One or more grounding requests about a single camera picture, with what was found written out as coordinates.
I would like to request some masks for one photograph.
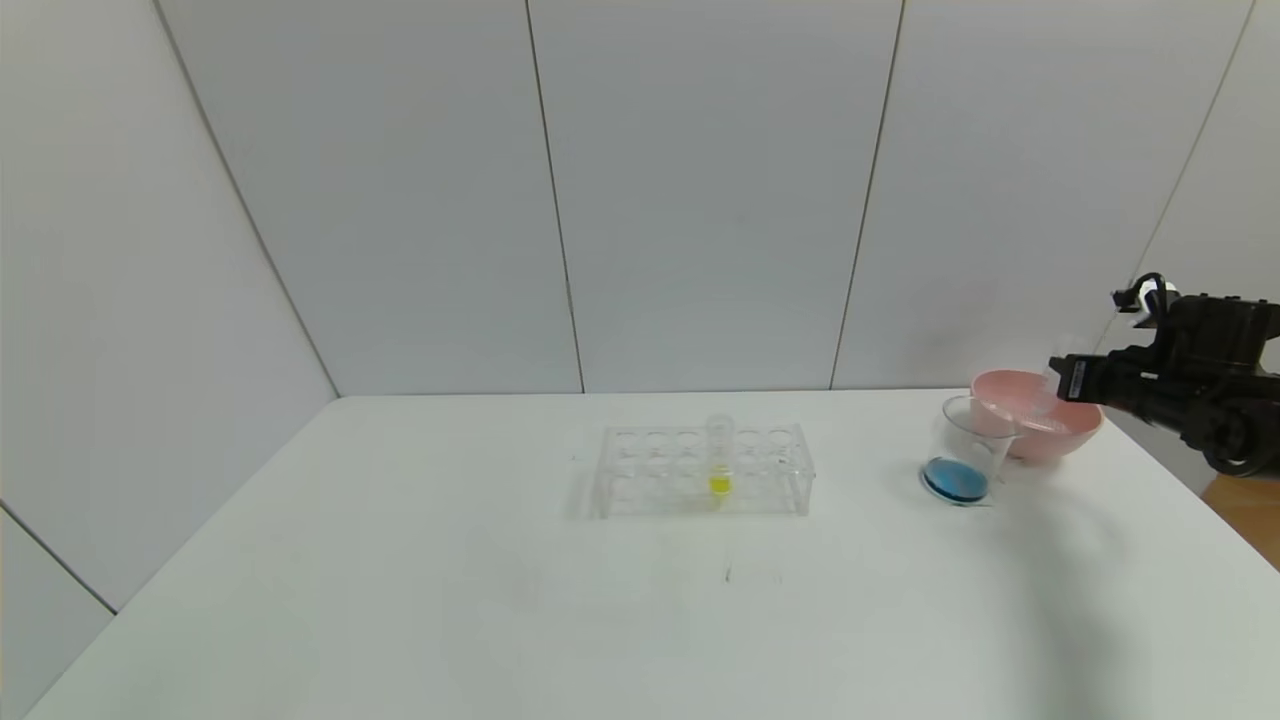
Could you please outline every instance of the wall seam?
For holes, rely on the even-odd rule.
[[[297,320],[298,327],[302,328],[302,337],[306,338],[307,345],[311,347],[311,354],[315,355],[316,363],[320,364],[320,372],[324,373],[325,379],[329,382],[329,387],[333,389],[334,397],[342,397],[342,392],[338,391],[338,383],[333,380],[333,374],[324,363],[324,357],[320,356],[320,350],[316,347],[315,338],[311,337],[311,331],[307,329],[307,324],[302,322],[302,314],[298,313],[298,305],[293,301],[293,296],[289,293],[289,288],[284,284],[284,278],[280,275],[280,269],[275,265],[275,259],[271,258],[271,252],[266,249],[266,243],[262,241],[262,232],[257,228],[257,220],[253,219],[253,213],[248,209],[248,202],[244,200],[244,193],[241,192],[239,183],[236,182],[236,174],[232,173],[232,167],[227,161],[227,154],[223,152],[223,146],[218,142],[218,136],[214,135],[214,126],[209,122],[209,113],[205,111],[205,104],[200,100],[200,94],[196,91],[196,83],[191,79],[191,70],[187,69],[187,61],[182,56],[182,50],[178,49],[178,40],[173,35],[173,28],[169,26],[169,18],[164,14],[164,8],[160,6],[160,0],[151,0],[151,6],[160,19],[160,27],[164,29],[165,38],[169,42],[169,50],[173,53],[174,60],[178,61],[178,69],[182,72],[183,82],[187,83],[187,92],[191,94],[191,101],[196,106],[196,113],[200,115],[200,122],[205,128],[205,135],[209,136],[209,141],[214,146],[214,152],[218,155],[218,161],[223,167],[223,173],[227,176],[227,182],[230,183],[232,191],[236,193],[236,201],[239,202],[241,211],[244,213],[244,218],[248,219],[248,227],[253,232],[253,238],[257,240],[257,247],[262,252],[262,258],[266,260],[266,265],[271,269],[271,275],[275,278],[275,283],[280,287],[280,292],[284,293],[285,302],[289,304],[289,310],[293,313],[293,319]]]
[[[881,140],[884,137],[884,115],[888,114],[888,96],[893,87],[893,68],[897,65],[897,49],[902,40],[902,20],[906,18],[906,0],[897,6],[897,29],[893,32],[893,50],[888,59],[888,77],[884,78],[884,100],[881,104],[881,120],[876,128],[876,149],[872,150],[872,169],[867,174],[867,193],[863,196],[863,214],[858,220],[858,241],[854,243],[854,264],[849,268],[849,288],[845,291],[845,311],[840,315],[840,332],[836,333],[836,356],[831,361],[831,382],[827,389],[836,389],[836,369],[840,368],[840,346],[845,341],[845,324],[849,323],[849,302],[854,297],[854,274],[858,272],[858,258],[863,251],[863,232],[867,229],[867,214],[870,210],[872,183],[876,182],[876,163],[879,160]]]
[[[22,532],[27,533],[27,537],[29,537],[32,542],[38,544],[41,550],[44,550],[50,557],[52,557],[54,562],[56,562],[58,566],[61,568],[64,573],[70,575],[70,578],[76,580],[76,584],[84,588],[84,592],[92,596],[92,598],[96,600],[97,603],[101,605],[104,609],[106,609],[106,611],[110,612],[111,616],[119,615],[119,610],[111,607],[111,603],[108,602],[105,597],[102,597],[96,589],[93,589],[93,587],[90,585],[88,582],[86,582],[84,578],[79,575],[79,573],[73,570],[72,566],[68,565],[67,561],[63,560],[60,555],[54,552],[54,548],[49,547],[49,543],[45,542],[45,538],[36,534],[36,530],[32,529],[32,527],[28,525],[26,520],[23,520],[17,512],[14,512],[13,507],[10,507],[4,498],[0,498],[0,511],[8,515],[9,519],[13,520],[13,523],[18,525],[19,529],[22,529]]]

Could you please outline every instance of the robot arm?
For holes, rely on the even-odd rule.
[[[1280,305],[1181,296],[1155,273],[1112,300],[1121,313],[1146,311],[1135,327],[1155,328],[1155,341],[1051,357],[1057,397],[1169,428],[1220,473],[1280,479],[1280,375],[1258,364],[1280,337]]]

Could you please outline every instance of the blue liquid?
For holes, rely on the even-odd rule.
[[[947,502],[970,505],[987,497],[987,475],[959,460],[934,457],[920,468],[920,479]]]

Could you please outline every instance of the wooden surface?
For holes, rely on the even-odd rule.
[[[1202,497],[1280,570],[1280,483],[1219,475]]]

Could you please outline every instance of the test tube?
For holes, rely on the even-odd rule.
[[[716,497],[733,492],[733,419],[728,415],[707,419],[707,482]]]

